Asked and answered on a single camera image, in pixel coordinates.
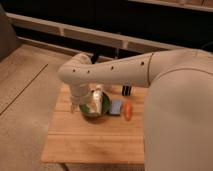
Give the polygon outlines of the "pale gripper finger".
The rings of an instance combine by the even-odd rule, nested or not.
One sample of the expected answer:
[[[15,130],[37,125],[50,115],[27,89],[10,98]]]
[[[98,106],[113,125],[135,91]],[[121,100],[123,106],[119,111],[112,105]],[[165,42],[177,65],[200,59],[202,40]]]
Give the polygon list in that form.
[[[73,104],[70,105],[70,113],[73,113],[75,110],[75,106]]]

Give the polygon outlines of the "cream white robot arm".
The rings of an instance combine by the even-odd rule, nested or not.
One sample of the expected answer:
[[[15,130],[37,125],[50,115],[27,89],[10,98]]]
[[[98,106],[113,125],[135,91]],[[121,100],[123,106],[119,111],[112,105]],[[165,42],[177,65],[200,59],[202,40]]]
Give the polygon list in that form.
[[[93,64],[83,54],[59,69],[71,101],[88,101],[89,85],[146,87],[146,171],[213,171],[213,53],[176,49]]]

